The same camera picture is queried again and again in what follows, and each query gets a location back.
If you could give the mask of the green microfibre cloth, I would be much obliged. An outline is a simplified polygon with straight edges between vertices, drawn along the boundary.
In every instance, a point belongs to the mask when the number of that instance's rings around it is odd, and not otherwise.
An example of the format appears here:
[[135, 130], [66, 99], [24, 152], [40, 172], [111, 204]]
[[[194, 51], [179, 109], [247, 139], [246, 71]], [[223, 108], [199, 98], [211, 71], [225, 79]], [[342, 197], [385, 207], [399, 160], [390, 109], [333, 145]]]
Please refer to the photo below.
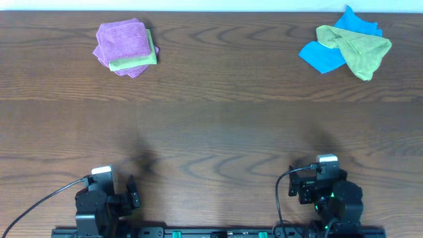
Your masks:
[[380, 36], [362, 34], [329, 25], [316, 29], [317, 41], [330, 49], [339, 49], [351, 72], [362, 81], [370, 81], [392, 43]]

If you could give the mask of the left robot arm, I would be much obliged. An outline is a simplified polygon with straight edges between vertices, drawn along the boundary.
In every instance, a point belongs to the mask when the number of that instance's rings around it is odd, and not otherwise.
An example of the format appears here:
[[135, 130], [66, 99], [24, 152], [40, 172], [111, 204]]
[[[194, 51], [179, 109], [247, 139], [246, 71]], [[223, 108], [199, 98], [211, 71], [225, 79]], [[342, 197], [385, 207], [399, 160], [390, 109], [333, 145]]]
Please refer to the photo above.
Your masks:
[[117, 236], [120, 218], [141, 206], [134, 177], [129, 177], [121, 194], [115, 193], [110, 171], [89, 175], [83, 181], [85, 189], [75, 196], [77, 236]]

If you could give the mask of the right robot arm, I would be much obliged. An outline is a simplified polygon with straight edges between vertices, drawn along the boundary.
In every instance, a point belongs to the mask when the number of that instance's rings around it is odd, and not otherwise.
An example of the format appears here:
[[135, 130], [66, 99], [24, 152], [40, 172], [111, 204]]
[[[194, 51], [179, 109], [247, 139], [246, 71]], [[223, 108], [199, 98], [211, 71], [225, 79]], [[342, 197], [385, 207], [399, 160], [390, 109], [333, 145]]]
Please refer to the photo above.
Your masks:
[[320, 217], [305, 232], [308, 237], [363, 237], [360, 218], [364, 209], [361, 187], [347, 180], [337, 161], [289, 167], [289, 196], [312, 204]]

